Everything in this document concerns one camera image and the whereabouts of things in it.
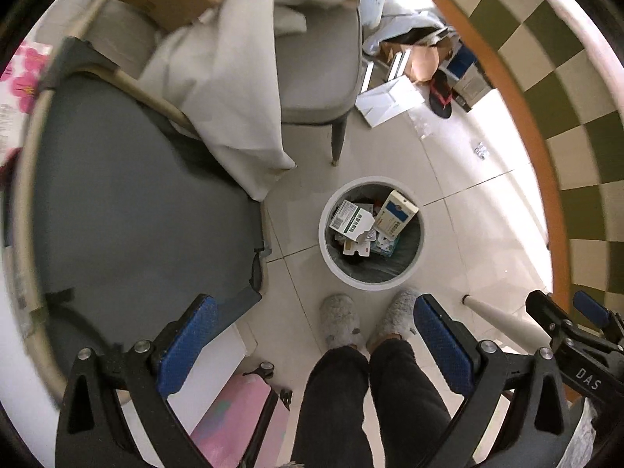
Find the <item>orange trim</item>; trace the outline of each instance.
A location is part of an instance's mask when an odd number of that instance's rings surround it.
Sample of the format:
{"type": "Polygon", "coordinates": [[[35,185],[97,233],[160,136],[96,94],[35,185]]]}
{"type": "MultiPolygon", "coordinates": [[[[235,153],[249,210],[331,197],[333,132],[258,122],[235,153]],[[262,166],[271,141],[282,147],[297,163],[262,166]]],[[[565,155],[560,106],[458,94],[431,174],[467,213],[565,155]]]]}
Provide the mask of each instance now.
{"type": "Polygon", "coordinates": [[[542,195],[553,271],[553,299],[565,311],[570,311],[570,255],[564,220],[564,211],[559,196],[555,170],[551,164],[546,142],[539,132],[530,108],[516,81],[503,64],[498,54],[489,46],[472,26],[472,23],[458,9],[452,0],[433,0],[448,22],[458,31],[462,40],[475,53],[486,74],[498,88],[507,104],[528,153],[537,183],[542,195]]]}

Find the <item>white trash can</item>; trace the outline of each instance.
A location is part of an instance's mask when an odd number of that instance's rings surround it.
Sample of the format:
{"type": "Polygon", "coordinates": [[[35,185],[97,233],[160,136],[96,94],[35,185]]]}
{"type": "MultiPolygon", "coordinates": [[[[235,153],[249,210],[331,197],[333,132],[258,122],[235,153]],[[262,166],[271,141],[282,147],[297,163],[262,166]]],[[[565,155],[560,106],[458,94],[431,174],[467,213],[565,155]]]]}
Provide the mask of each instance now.
{"type": "Polygon", "coordinates": [[[338,278],[360,290],[380,291],[398,287],[416,270],[422,259],[425,222],[422,211],[407,224],[399,235],[397,247],[390,257],[371,253],[368,257],[342,254],[342,246],[336,241],[336,231],[330,222],[343,200],[384,202],[392,190],[401,192],[408,200],[420,207],[413,192],[401,182],[382,176],[366,176],[344,185],[325,205],[318,225],[321,254],[329,269],[338,278]]]}

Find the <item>red flip-flop strap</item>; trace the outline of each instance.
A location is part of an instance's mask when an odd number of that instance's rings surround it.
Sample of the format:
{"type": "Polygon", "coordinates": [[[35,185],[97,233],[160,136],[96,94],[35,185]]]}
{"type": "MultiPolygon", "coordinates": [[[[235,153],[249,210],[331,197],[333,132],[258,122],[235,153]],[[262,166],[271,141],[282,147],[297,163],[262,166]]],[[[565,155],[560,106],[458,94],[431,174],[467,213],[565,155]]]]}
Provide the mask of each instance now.
{"type": "Polygon", "coordinates": [[[433,94],[438,97],[438,99],[440,100],[440,103],[442,105],[450,104],[450,101],[453,99],[453,94],[452,93],[449,94],[448,96],[444,96],[444,95],[442,95],[442,93],[440,93],[438,91],[438,89],[436,89],[436,82],[435,82],[435,80],[431,81],[431,85],[430,85],[429,89],[431,89],[431,92],[433,92],[433,94]]]}

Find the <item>black flip-flop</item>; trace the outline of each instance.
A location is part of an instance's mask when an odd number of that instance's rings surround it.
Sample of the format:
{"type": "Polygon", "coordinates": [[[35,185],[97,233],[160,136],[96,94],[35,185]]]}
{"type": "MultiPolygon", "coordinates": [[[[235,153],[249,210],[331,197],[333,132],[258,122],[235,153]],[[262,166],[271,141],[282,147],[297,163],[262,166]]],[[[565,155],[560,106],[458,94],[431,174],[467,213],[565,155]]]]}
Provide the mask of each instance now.
{"type": "Polygon", "coordinates": [[[453,99],[446,74],[436,70],[429,83],[429,105],[439,117],[447,120],[452,113],[450,101],[453,99]]]}

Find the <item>person's leg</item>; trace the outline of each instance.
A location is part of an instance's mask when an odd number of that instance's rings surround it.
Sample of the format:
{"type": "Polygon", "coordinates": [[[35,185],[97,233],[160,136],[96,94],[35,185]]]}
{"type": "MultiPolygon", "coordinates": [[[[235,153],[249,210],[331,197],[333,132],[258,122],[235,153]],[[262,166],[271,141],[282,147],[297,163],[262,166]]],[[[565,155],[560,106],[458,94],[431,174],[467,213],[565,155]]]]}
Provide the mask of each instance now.
{"type": "Polygon", "coordinates": [[[361,335],[352,300],[326,299],[321,327],[329,351],[310,373],[291,459],[306,468],[372,468],[362,430],[368,361],[354,348],[361,345],[361,335]]]}
{"type": "Polygon", "coordinates": [[[406,338],[414,332],[414,302],[401,292],[371,341],[370,392],[375,403],[387,468],[414,468],[450,423],[442,397],[414,359],[406,338]]]}

